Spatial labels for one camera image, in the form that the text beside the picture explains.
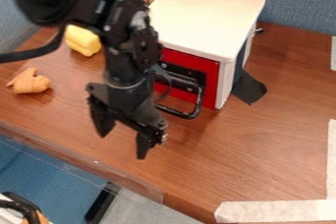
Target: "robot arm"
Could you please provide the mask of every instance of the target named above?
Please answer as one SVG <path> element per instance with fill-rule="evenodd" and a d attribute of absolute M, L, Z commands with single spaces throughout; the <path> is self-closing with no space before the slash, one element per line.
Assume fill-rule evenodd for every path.
<path fill-rule="evenodd" d="M 161 45 L 142 0 L 16 1 L 26 16 L 40 26 L 56 26 L 63 33 L 66 24 L 75 24 L 100 36 L 105 46 L 105 84 L 88 84 L 86 90 L 91 118 L 102 137 L 116 121 L 128 125 L 138 132 L 139 159 L 144 159 L 156 144 L 164 143 L 167 122 L 151 101 L 153 66 L 160 59 Z M 60 39 L 49 51 L 57 48 L 55 44 L 58 46 Z M 27 58 L 49 51 L 32 51 Z M 15 57 L 15 53 L 12 58 L 9 56 L 0 54 L 0 62 L 25 59 Z"/>

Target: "black handle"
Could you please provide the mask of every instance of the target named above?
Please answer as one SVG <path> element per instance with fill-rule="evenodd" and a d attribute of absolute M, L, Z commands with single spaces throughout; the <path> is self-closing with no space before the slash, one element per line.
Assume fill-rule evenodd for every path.
<path fill-rule="evenodd" d="M 193 119 L 197 117 L 200 113 L 201 103 L 203 102 L 203 95 L 204 95 L 204 88 L 198 86 L 196 87 L 197 90 L 197 99 L 195 103 L 194 110 L 192 112 L 183 112 L 176 110 L 174 108 L 162 105 L 162 104 L 155 104 L 155 108 L 166 112 L 168 114 L 183 118 L 183 119 Z"/>

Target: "black strap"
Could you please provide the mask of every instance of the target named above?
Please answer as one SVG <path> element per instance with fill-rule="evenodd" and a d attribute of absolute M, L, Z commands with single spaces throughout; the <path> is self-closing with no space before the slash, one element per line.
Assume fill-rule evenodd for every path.
<path fill-rule="evenodd" d="M 65 28 L 60 28 L 57 35 L 48 44 L 42 47 L 27 51 L 0 54 L 0 63 L 22 61 L 30 58 L 35 58 L 38 56 L 43 56 L 55 51 L 61 45 L 64 30 Z"/>

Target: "tape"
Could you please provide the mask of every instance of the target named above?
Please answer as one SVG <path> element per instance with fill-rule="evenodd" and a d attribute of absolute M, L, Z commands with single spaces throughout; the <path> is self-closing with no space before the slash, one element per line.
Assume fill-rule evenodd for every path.
<path fill-rule="evenodd" d="M 336 120 L 333 119 L 328 130 L 327 199 L 336 199 Z"/>
<path fill-rule="evenodd" d="M 222 202 L 218 223 L 336 220 L 336 200 Z"/>
<path fill-rule="evenodd" d="M 332 37 L 332 44 L 331 44 L 331 70 L 336 71 L 336 36 Z"/>
<path fill-rule="evenodd" d="M 222 202 L 217 223 L 336 221 L 336 121 L 329 121 L 327 199 Z"/>

